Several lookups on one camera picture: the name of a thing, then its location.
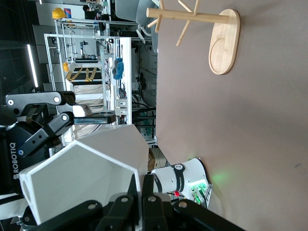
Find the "blue object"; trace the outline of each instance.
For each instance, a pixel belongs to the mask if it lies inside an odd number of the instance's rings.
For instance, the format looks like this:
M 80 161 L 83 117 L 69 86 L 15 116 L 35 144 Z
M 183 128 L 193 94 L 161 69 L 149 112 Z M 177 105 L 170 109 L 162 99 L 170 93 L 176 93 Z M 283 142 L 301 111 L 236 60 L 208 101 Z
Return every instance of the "blue object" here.
M 123 71 L 124 71 L 124 64 L 123 62 L 119 62 L 116 66 L 116 75 L 114 76 L 114 79 L 116 80 L 122 79 Z

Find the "wall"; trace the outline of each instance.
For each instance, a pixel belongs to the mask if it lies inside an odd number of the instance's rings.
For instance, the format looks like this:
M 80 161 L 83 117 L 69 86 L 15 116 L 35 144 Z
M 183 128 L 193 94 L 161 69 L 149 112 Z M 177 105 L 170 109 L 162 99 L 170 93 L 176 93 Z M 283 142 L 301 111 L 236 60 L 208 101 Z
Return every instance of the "wall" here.
M 54 3 L 44 3 L 40 4 L 36 2 L 37 10 L 38 10 L 38 18 L 40 25 L 46 26 L 54 26 L 54 21 L 52 19 L 52 11 L 54 8 L 60 7 L 69 8 L 72 10 L 72 18 L 77 19 L 84 19 L 85 13 L 82 9 L 82 6 L 75 6 L 75 5 L 66 5 L 66 4 L 54 4 Z
M 185 1 L 192 9 L 195 0 Z M 176 0 L 169 10 L 184 10 Z M 210 209 L 250 231 L 308 227 L 308 1 L 201 1 L 200 13 L 236 9 L 233 68 L 210 70 L 211 23 L 163 19 L 156 135 L 171 164 L 201 157 Z

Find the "gray chair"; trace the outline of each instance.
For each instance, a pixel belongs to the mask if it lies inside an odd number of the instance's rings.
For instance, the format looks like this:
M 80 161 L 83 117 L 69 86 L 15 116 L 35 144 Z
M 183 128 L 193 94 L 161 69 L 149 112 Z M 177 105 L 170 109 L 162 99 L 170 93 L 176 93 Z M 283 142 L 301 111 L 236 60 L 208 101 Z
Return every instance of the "gray chair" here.
M 153 19 L 146 16 L 147 8 L 157 7 L 151 0 L 115 0 L 115 13 L 118 18 L 136 22 L 140 26 L 149 24 Z M 157 53 L 158 34 L 151 27 L 153 51 Z

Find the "ceiling light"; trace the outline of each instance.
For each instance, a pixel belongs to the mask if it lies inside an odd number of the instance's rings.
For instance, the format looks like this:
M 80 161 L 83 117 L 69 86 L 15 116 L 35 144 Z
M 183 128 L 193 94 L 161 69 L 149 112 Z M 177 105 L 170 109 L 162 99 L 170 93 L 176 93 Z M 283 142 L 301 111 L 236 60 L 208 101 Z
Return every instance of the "ceiling light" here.
M 30 64 L 31 64 L 31 69 L 32 69 L 32 75 L 33 75 L 33 79 L 34 79 L 34 85 L 37 88 L 38 85 L 38 79 L 37 79 L 37 73 L 35 72 L 35 68 L 34 68 L 34 62 L 33 62 L 33 56 L 32 56 L 32 52 L 31 52 L 31 47 L 28 44 L 28 53 L 29 53 L 29 59 L 30 59 Z

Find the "wooden stand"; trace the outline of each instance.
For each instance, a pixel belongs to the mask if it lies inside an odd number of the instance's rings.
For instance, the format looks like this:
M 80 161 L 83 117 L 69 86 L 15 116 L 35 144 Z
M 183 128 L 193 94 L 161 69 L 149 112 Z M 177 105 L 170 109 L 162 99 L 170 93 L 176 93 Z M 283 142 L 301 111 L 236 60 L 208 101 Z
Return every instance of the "wooden stand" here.
M 216 75 L 222 75 L 230 71 L 235 60 L 240 33 L 239 14 L 231 9 L 224 10 L 219 15 L 197 13 L 200 0 L 196 0 L 193 11 L 182 0 L 178 0 L 178 2 L 187 12 L 165 10 L 163 0 L 159 0 L 160 9 L 148 8 L 147 17 L 157 18 L 148 27 L 156 24 L 155 32 L 158 33 L 162 18 L 187 20 L 177 42 L 177 46 L 179 46 L 191 21 L 214 23 L 208 55 L 209 65 Z

